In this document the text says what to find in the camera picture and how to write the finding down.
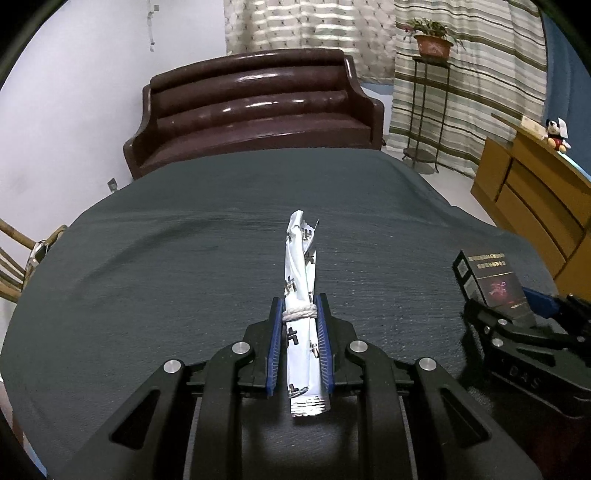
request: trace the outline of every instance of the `black gripper frame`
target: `black gripper frame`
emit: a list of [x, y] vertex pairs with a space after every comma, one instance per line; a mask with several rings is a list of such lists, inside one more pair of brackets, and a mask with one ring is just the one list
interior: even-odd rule
[[[533, 311], [541, 312], [535, 300], [527, 297]], [[591, 415], [591, 338], [582, 335], [581, 322], [566, 311], [554, 314], [576, 336], [515, 326], [510, 318], [474, 299], [466, 302], [464, 318], [478, 332], [485, 368], [491, 374], [567, 417], [587, 417]]]
[[[415, 469], [420, 480], [541, 480], [532, 460], [435, 360], [406, 364], [368, 342], [353, 351], [351, 323], [331, 315], [326, 295], [316, 303], [324, 386], [359, 399], [358, 478], [412, 480]], [[201, 397], [190, 478], [240, 479], [241, 398], [273, 394], [282, 310], [274, 299], [269, 318], [246, 329], [246, 346], [228, 345], [199, 364], [162, 364], [56, 478], [181, 480]]]
[[573, 294], [552, 297], [530, 288], [523, 291], [534, 313], [553, 318], [569, 335], [591, 337], [591, 303]]

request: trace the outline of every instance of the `blue wall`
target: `blue wall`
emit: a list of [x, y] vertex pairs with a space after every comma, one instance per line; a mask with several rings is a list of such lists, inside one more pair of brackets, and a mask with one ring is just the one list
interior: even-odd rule
[[548, 50], [544, 122], [566, 121], [571, 149], [567, 155], [591, 174], [591, 76], [562, 31], [543, 14]]

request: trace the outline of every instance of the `sofa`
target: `sofa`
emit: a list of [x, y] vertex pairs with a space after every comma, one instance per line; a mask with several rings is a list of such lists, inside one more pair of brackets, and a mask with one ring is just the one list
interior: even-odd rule
[[342, 50], [268, 50], [153, 77], [124, 155], [137, 179], [172, 162], [237, 151], [379, 150], [383, 123], [383, 104], [365, 95]]

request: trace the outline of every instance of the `mickey mouse plush toy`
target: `mickey mouse plush toy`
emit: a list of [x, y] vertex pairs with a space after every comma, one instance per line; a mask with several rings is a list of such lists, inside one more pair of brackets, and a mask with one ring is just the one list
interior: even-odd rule
[[570, 145], [565, 140], [568, 137], [569, 133], [566, 130], [566, 122], [564, 120], [559, 118], [558, 124], [549, 118], [546, 120], [546, 135], [544, 138], [548, 140], [549, 146], [564, 154], [570, 148]]

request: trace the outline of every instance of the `potted plant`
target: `potted plant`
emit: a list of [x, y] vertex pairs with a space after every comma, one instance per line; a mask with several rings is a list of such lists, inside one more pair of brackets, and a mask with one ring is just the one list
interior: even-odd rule
[[417, 39], [418, 52], [421, 57], [448, 60], [453, 43], [447, 38], [452, 38], [458, 45], [462, 41], [456, 38], [453, 33], [441, 22], [428, 20], [426, 18], [413, 18], [404, 28], [407, 34], [404, 36]]

